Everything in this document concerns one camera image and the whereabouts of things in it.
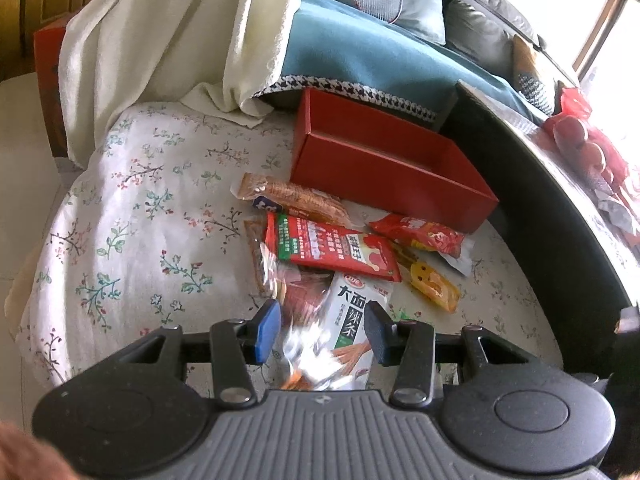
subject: red box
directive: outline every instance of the red box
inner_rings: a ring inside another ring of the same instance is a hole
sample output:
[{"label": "red box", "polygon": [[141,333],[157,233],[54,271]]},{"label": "red box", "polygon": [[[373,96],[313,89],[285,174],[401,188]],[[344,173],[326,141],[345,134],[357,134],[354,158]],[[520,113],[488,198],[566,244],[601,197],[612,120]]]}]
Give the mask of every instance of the red box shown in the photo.
[{"label": "red box", "polygon": [[498,203],[452,140],[315,89],[300,101],[291,181],[465,233]]},{"label": "red box", "polygon": [[70,12],[33,35],[33,57],[38,76],[40,105],[53,156],[66,156],[65,124],[60,106],[58,59],[66,24],[76,15]]}]

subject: teal blanket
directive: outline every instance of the teal blanket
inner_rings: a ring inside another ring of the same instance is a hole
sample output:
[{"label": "teal blanket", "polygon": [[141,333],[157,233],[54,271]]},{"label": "teal blanket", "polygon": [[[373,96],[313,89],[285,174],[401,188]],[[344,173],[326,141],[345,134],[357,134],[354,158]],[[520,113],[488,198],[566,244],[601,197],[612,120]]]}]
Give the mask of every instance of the teal blanket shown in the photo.
[{"label": "teal blanket", "polygon": [[465,57],[335,0],[301,0],[282,77],[267,92],[317,86],[433,121],[462,79],[526,118],[516,91]]}]

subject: white towel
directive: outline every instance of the white towel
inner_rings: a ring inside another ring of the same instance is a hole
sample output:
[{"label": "white towel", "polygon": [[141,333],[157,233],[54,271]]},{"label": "white towel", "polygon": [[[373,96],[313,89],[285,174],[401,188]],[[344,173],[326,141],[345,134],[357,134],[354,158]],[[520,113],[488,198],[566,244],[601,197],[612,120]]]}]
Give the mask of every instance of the white towel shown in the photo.
[{"label": "white towel", "polygon": [[69,157],[86,168],[120,113],[182,101],[254,126],[252,96],[280,76],[299,0],[92,0],[66,28],[59,63]]}]

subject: floor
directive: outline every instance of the floor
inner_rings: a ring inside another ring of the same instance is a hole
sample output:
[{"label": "floor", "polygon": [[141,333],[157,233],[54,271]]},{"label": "floor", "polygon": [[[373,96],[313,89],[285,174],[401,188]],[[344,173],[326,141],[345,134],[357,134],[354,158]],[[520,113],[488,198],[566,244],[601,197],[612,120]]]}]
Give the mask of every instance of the floor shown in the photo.
[{"label": "floor", "polygon": [[[75,179],[73,169],[65,159],[56,165],[51,155],[35,74],[0,82],[0,306]],[[44,389],[18,354],[3,312],[0,308],[0,420],[30,431]]]}]

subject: red packaging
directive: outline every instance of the red packaging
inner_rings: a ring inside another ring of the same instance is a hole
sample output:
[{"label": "red packaging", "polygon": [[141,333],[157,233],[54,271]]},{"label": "red packaging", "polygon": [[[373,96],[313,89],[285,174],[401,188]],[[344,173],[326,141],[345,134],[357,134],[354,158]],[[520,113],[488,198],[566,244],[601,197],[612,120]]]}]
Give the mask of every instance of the red packaging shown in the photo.
[{"label": "red packaging", "polygon": [[321,269],[377,276],[400,282],[400,270],[388,242],[336,225],[267,213],[265,243],[279,260]]},{"label": "red packaging", "polygon": [[438,251],[450,254],[454,258],[460,257],[462,240],[465,239],[462,233],[437,222],[396,214],[389,214],[382,220],[370,222],[369,227],[400,245],[423,251]]},{"label": "red packaging", "polygon": [[565,117],[575,117],[585,123],[589,140],[599,145],[605,155],[607,167],[613,174],[614,190],[629,176],[629,165],[618,149],[601,130],[589,123],[591,105],[579,88],[564,88],[560,96],[562,112],[549,117],[542,129],[554,138],[554,126]]}]

